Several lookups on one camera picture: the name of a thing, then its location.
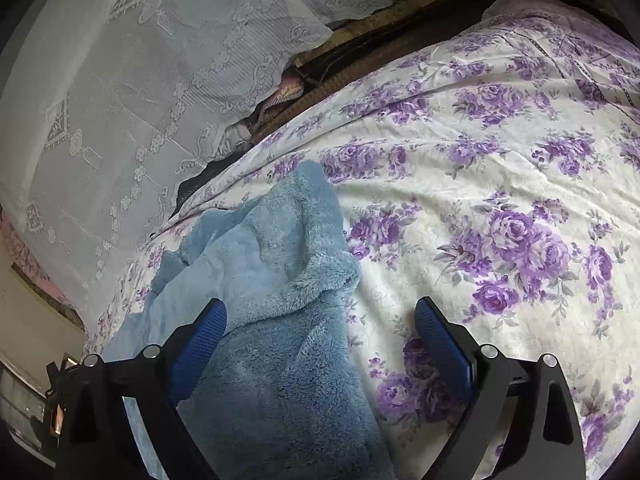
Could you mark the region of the light blue fleece garment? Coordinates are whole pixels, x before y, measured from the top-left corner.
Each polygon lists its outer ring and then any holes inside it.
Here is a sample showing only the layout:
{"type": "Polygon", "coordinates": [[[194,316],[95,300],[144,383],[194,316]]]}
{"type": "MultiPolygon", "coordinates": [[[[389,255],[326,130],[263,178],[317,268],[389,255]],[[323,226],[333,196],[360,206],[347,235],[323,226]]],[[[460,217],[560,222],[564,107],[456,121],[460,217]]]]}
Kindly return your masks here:
{"type": "Polygon", "coordinates": [[[264,196],[211,209],[163,255],[144,309],[109,361],[162,344],[209,300],[224,336],[178,413],[223,479],[389,479],[394,467],[347,344],[360,278],[320,165],[302,162],[264,196]]]}

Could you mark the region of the black device on stand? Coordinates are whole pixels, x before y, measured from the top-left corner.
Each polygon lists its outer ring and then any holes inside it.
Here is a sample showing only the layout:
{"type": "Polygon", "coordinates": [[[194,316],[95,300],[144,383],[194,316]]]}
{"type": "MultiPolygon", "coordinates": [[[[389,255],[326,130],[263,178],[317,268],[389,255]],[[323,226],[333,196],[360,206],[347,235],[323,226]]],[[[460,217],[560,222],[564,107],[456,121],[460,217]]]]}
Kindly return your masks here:
{"type": "Polygon", "coordinates": [[[42,415],[40,417],[32,416],[29,419],[30,426],[40,443],[40,453],[52,462],[55,461],[56,454],[58,454],[64,414],[64,408],[58,403],[58,395],[53,391],[53,388],[50,388],[44,396],[42,415]]]}

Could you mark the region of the black cloth under lace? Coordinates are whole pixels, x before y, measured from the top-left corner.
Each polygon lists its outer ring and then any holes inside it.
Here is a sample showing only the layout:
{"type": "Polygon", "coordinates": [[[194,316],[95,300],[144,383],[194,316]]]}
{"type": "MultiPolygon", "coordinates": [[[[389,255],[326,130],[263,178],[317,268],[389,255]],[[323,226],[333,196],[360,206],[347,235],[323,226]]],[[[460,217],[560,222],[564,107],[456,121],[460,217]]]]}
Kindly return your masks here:
{"type": "Polygon", "coordinates": [[[171,215],[174,216],[175,214],[178,214],[180,208],[189,197],[191,197],[203,185],[206,185],[207,182],[212,180],[214,177],[217,177],[218,174],[221,174],[229,166],[234,164],[237,160],[238,158],[236,156],[229,156],[223,160],[210,162],[195,177],[192,177],[188,180],[181,182],[180,185],[178,186],[176,206],[171,215]]]}

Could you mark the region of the purple floral bed sheet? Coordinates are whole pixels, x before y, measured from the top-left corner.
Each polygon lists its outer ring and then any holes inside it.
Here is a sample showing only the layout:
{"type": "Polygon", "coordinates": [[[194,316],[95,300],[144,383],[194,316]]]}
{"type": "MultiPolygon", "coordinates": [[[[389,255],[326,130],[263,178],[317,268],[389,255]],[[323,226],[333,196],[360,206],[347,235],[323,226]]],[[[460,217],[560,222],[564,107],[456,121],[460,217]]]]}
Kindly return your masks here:
{"type": "Polygon", "coordinates": [[[422,477],[463,410],[414,325],[426,296],[480,344],[556,356],[586,475],[602,478],[639,423],[638,48],[558,0],[496,1],[198,191],[130,263],[87,351],[104,358],[204,212],[262,197],[308,160],[333,188],[359,264],[347,344],[390,479],[422,477]]]}

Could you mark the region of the white lace cover cloth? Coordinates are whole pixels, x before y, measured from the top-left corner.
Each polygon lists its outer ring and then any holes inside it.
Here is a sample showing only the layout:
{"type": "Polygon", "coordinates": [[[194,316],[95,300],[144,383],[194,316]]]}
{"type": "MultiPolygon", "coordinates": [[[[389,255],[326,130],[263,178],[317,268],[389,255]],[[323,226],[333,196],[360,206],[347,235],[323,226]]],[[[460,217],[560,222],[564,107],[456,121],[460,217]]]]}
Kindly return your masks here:
{"type": "Polygon", "coordinates": [[[1,93],[1,203],[88,332],[180,183],[329,29],[302,0],[47,0],[1,93]]]}

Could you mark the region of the pink folded cloth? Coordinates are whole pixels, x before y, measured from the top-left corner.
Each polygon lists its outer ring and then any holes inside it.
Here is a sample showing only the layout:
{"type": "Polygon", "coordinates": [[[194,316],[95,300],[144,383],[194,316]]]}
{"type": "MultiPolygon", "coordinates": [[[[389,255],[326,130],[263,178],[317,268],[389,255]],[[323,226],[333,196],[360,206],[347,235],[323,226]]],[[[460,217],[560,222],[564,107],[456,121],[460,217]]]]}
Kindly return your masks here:
{"type": "Polygon", "coordinates": [[[305,90],[305,83],[299,76],[284,76],[273,94],[258,106],[257,120],[264,120],[268,110],[277,105],[299,99],[305,90]]]}

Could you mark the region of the brown woven bamboo mat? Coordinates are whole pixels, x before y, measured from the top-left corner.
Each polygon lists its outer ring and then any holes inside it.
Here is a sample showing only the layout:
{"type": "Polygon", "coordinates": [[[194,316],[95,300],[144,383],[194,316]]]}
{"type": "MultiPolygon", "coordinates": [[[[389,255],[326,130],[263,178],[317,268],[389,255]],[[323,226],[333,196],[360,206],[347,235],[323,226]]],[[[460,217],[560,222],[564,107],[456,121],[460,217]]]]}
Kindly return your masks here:
{"type": "Polygon", "coordinates": [[[252,136],[254,145],[293,118],[385,64],[477,23],[487,0],[404,0],[334,32],[302,66],[308,90],[252,136]]]}

